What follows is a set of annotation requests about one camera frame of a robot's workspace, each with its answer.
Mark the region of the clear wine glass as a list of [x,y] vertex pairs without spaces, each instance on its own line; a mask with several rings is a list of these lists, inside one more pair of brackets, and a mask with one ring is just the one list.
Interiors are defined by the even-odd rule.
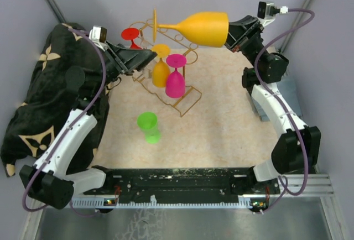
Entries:
[[[140,39],[138,45],[142,49],[151,49],[152,45],[150,42],[146,41],[144,38]],[[152,69],[153,69],[153,62],[151,61],[143,70],[142,74],[145,78],[151,79],[152,78]]]

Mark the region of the red plastic wine glass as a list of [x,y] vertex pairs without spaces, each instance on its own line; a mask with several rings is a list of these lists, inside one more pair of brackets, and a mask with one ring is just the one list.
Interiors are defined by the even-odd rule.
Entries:
[[130,45],[131,49],[141,49],[141,47],[134,42],[134,40],[138,38],[139,35],[140,35],[140,31],[137,28],[133,28],[133,27],[126,28],[121,32],[122,39],[131,42]]

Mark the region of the orange plastic wine glass front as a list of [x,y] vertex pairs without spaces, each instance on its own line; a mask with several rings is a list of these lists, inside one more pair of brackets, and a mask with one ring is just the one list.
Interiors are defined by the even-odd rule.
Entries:
[[220,48],[224,46],[229,29],[228,15],[225,12],[195,13],[178,24],[158,24],[157,11],[153,9],[152,40],[155,42],[157,29],[173,29],[188,41],[199,45]]

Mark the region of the orange plastic wine glass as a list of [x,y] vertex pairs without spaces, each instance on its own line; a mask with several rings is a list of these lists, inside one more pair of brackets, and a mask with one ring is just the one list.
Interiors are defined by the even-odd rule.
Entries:
[[166,81],[170,75],[169,66],[163,59],[169,56],[170,48],[165,44],[157,44],[152,47],[152,51],[156,52],[159,58],[159,61],[153,67],[152,83],[157,88],[163,88],[166,86]]
[[157,11],[153,9],[152,40],[155,42],[157,29],[173,29],[188,41],[199,45],[220,48],[224,46],[229,29],[228,15],[225,12],[195,13],[178,24],[158,24]]

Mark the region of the orange plastic wine glass back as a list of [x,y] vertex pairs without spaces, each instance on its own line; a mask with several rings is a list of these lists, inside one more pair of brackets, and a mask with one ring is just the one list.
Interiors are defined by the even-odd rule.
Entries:
[[166,81],[170,75],[169,66],[163,59],[169,56],[170,48],[165,44],[157,44],[152,47],[152,51],[156,52],[159,58],[159,61],[153,67],[152,83],[157,88],[163,88],[166,86]]

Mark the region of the pink plastic wine glass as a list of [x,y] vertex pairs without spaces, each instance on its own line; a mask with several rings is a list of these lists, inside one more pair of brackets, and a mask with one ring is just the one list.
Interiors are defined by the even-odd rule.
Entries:
[[167,57],[166,63],[174,68],[174,71],[166,81],[165,93],[170,98],[181,98],[185,93],[185,79],[178,68],[186,65],[186,57],[181,54],[172,54]]

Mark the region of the green plastic wine glass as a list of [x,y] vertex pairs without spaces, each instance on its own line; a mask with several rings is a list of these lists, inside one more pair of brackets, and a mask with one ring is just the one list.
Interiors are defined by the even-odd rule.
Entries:
[[161,133],[158,127],[158,117],[155,113],[141,113],[137,119],[137,125],[148,143],[155,144],[160,141]]

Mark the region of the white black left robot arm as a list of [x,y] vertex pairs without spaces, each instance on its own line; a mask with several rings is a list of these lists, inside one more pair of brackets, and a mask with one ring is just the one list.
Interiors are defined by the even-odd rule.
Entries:
[[68,174],[67,169],[88,134],[96,127],[97,119],[92,108],[101,92],[110,82],[121,75],[131,75],[145,68],[157,53],[150,49],[130,49],[109,42],[91,45],[101,62],[99,71],[86,70],[80,66],[70,67],[65,74],[66,88],[76,97],[69,116],[48,150],[32,166],[24,165],[20,179],[25,187],[22,207],[30,212],[27,198],[58,210],[66,207],[73,196],[98,189],[109,194],[115,180],[106,168],[95,166]]

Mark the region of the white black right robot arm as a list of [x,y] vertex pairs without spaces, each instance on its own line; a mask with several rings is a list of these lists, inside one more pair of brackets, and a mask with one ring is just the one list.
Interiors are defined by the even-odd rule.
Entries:
[[252,64],[244,68],[242,86],[255,100],[273,124],[279,137],[271,158],[250,168],[248,189],[257,194],[267,186],[267,181],[316,165],[321,132],[309,127],[290,107],[277,83],[284,75],[289,61],[279,53],[269,53],[264,48],[261,21],[247,15],[230,22],[225,46],[232,52],[241,52]]

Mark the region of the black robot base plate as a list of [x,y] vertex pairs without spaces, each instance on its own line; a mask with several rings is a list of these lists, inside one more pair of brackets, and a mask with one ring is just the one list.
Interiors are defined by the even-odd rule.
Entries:
[[237,204],[243,195],[262,199],[280,192],[272,178],[257,182],[249,168],[104,169],[106,181],[85,195],[117,196],[119,204],[193,206]]

